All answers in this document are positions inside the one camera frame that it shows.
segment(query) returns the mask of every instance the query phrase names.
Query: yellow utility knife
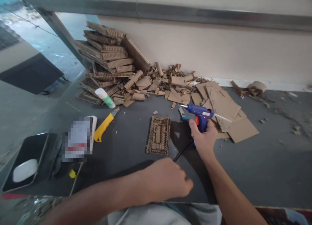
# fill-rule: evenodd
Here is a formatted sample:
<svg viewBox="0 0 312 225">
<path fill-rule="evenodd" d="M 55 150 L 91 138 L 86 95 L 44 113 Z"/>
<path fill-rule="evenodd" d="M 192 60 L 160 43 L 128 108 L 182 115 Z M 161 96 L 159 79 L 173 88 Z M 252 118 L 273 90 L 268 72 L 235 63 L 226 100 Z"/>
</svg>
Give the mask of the yellow utility knife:
<svg viewBox="0 0 312 225">
<path fill-rule="evenodd" d="M 97 128 L 94 133 L 94 140 L 96 142 L 102 142 L 102 135 L 106 131 L 108 125 L 114 120 L 114 116 L 118 113 L 120 108 L 115 109 L 109 116 L 102 122 L 102 124 Z"/>
</svg>

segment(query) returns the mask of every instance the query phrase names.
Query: computer mouse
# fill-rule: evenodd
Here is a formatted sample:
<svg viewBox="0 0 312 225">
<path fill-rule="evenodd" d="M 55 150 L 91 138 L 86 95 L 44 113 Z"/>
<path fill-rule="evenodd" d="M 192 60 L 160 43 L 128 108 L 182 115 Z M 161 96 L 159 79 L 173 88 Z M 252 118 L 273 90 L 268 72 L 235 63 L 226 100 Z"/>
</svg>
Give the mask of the computer mouse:
<svg viewBox="0 0 312 225">
<path fill-rule="evenodd" d="M 38 170 L 38 161 L 30 159 L 17 166 L 13 171 L 13 182 L 18 183 L 29 178 Z"/>
</svg>

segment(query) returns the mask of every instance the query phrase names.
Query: table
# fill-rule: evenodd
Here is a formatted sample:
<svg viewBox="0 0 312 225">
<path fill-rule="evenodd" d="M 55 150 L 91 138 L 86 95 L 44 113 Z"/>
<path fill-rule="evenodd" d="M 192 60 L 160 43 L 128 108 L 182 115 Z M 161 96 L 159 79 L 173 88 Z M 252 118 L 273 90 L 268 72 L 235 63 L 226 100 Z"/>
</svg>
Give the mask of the table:
<svg viewBox="0 0 312 225">
<path fill-rule="evenodd" d="M 111 109 L 78 100 L 75 95 L 79 90 L 80 87 L 74 82 L 43 119 L 37 133 L 49 131 L 59 137 L 62 132 L 68 131 L 74 117 L 78 116 L 95 115 L 98 117 L 97 124 L 101 124 Z M 293 135 L 290 132 L 291 120 L 276 114 L 273 109 L 268 109 L 249 98 L 240 99 L 231 88 L 226 90 L 242 107 L 260 134 L 236 144 L 230 140 L 217 140 L 215 154 L 225 171 L 255 206 L 312 208 L 312 200 L 307 200 L 312 198 L 312 151 L 311 147 L 307 146 L 311 143 L 310 140 Z M 278 91 L 266 93 L 274 100 L 285 95 Z M 299 94 L 302 114 L 305 109 L 310 109 L 312 94 Z M 279 99 L 275 106 L 282 106 L 281 101 Z M 136 101 L 128 108 L 120 106 L 120 112 L 102 136 L 102 143 L 94 144 L 92 158 L 83 165 L 74 191 L 102 180 L 127 175 L 166 157 L 145 153 L 150 118 L 156 110 L 157 116 L 171 118 L 168 157 L 174 159 L 189 140 L 185 127 L 180 122 L 178 106 L 171 110 L 171 105 L 172 102 L 163 97 L 151 95 L 145 101 Z M 284 104 L 285 108 L 289 109 L 298 105 L 292 101 Z M 268 119 L 265 124 L 259 122 L 263 118 Z M 68 173 L 72 168 L 77 170 L 78 165 L 62 168 L 56 178 L 48 181 L 55 151 L 55 146 L 51 144 L 38 177 L 32 185 L 12 193 L 68 196 L 73 184 L 73 179 Z M 12 163 L 13 160 L 0 173 L 0 179 Z M 189 148 L 177 164 L 185 170 L 187 177 L 193 180 L 194 188 L 187 197 L 171 201 L 215 204 L 213 187 L 197 151 Z"/>
</svg>

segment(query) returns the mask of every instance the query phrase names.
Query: yellow object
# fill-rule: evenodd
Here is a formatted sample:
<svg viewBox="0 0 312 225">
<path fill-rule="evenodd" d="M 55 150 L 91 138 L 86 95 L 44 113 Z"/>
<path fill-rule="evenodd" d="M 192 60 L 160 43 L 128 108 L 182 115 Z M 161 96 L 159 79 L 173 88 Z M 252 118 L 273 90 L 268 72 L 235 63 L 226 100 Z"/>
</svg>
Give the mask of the yellow object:
<svg viewBox="0 0 312 225">
<path fill-rule="evenodd" d="M 75 179 L 78 177 L 78 175 L 76 175 L 76 172 L 73 169 L 71 169 L 71 171 L 69 172 L 69 177 Z"/>
<path fill-rule="evenodd" d="M 110 113 L 109 116 L 102 122 L 102 124 L 94 132 L 94 140 L 96 142 L 102 142 L 102 135 L 106 131 L 108 125 L 114 120 L 114 116 Z"/>
</svg>

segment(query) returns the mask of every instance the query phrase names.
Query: hand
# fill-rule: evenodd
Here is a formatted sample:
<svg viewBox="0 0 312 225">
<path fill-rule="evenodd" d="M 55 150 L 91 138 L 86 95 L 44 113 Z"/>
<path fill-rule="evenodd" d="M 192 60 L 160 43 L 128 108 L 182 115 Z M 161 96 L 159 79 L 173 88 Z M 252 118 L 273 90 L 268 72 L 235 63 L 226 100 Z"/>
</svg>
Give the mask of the hand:
<svg viewBox="0 0 312 225">
<path fill-rule="evenodd" d="M 193 188 L 192 180 L 186 178 L 186 173 L 171 158 L 158 160 L 139 174 L 146 204 L 185 197 Z"/>
<path fill-rule="evenodd" d="M 201 133 L 194 120 L 189 121 L 189 126 L 192 130 L 196 149 L 202 159 L 214 157 L 214 145 L 217 139 L 218 131 L 213 122 L 208 119 L 206 132 Z"/>
</svg>

